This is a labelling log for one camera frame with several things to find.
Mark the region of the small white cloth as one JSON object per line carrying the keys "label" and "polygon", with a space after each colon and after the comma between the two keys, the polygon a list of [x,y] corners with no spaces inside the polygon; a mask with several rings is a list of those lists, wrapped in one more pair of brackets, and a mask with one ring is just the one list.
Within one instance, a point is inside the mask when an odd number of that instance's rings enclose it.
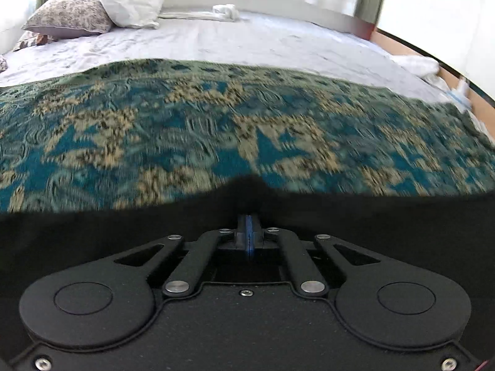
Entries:
{"label": "small white cloth", "polygon": [[222,21],[237,22],[240,19],[240,14],[235,4],[214,5],[212,13]]}

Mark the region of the crumpled white cloth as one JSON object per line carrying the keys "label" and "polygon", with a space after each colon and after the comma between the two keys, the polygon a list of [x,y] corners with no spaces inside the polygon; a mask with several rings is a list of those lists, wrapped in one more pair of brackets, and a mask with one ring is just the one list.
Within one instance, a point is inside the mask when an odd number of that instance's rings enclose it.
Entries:
{"label": "crumpled white cloth", "polygon": [[410,74],[421,79],[430,75],[437,75],[441,68],[437,60],[421,55],[391,55],[390,59]]}

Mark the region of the blue white tissue pack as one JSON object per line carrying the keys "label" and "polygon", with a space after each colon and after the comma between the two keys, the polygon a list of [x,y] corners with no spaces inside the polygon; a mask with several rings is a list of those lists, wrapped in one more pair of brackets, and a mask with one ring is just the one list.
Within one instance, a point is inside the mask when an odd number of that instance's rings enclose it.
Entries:
{"label": "blue white tissue pack", "polygon": [[468,98],[469,86],[469,81],[462,76],[458,79],[457,87],[447,91],[447,96],[461,112],[472,110],[472,103]]}

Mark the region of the floral purple pillow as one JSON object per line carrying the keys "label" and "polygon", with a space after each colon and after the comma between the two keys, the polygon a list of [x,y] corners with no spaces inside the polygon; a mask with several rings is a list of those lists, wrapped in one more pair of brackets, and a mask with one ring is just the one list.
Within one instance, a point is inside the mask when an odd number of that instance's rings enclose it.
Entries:
{"label": "floral purple pillow", "polygon": [[47,0],[23,25],[23,30],[55,39],[106,34],[112,20],[100,0]]}

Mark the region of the teal paisley bedspread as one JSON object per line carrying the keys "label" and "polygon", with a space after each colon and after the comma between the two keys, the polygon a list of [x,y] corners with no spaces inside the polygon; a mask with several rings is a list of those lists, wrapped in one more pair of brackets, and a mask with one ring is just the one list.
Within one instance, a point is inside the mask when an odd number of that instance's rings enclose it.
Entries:
{"label": "teal paisley bedspread", "polygon": [[242,176],[301,193],[471,195],[494,144],[471,115],[270,67],[137,59],[1,90],[1,209],[127,209]]}

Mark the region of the wooden bed side rail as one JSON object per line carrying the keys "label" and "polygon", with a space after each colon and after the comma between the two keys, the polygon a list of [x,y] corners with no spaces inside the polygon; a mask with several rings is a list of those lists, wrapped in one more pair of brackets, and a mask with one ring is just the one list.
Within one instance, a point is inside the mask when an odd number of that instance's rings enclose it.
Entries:
{"label": "wooden bed side rail", "polygon": [[430,75],[424,80],[427,84],[440,90],[446,100],[452,102],[447,96],[447,91],[457,87],[458,79],[462,76],[469,81],[468,98],[472,103],[471,113],[476,117],[477,124],[482,131],[486,131],[491,138],[494,138],[494,100],[484,93],[480,88],[470,82],[468,77],[459,71],[454,70],[444,62],[432,57],[420,48],[405,42],[396,36],[393,36],[381,29],[375,28],[371,34],[371,42],[384,49],[391,55],[421,55],[437,60],[441,66],[437,75]]}

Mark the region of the grey headboard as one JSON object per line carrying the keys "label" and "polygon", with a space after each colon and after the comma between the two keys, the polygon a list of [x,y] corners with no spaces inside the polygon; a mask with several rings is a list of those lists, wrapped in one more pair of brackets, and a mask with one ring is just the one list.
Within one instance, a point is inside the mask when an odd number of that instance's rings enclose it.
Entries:
{"label": "grey headboard", "polygon": [[305,21],[366,40],[371,39],[375,30],[374,24],[362,19],[294,0],[164,0],[163,8],[211,8],[229,3],[239,11]]}

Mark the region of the white bed sheet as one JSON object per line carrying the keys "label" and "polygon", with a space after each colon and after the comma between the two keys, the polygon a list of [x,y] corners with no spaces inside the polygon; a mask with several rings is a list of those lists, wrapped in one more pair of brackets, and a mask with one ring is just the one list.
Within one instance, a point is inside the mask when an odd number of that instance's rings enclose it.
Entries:
{"label": "white bed sheet", "polygon": [[1,84],[82,72],[129,59],[174,59],[271,66],[385,87],[429,103],[446,95],[392,61],[385,50],[313,23],[243,13],[238,22],[162,19],[157,29],[114,28],[106,34],[64,39],[5,56]]}

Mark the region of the black pants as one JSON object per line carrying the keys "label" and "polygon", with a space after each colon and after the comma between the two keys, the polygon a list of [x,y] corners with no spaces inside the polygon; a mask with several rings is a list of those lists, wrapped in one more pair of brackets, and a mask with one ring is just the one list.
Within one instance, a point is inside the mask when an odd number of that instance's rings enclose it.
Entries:
{"label": "black pants", "polygon": [[297,194],[240,177],[173,203],[56,213],[25,209],[1,216],[1,356],[29,345],[21,294],[55,271],[179,234],[193,240],[230,228],[241,215],[309,238],[328,234],[461,284],[473,314],[462,337],[479,358],[494,355],[494,194],[372,196]]}

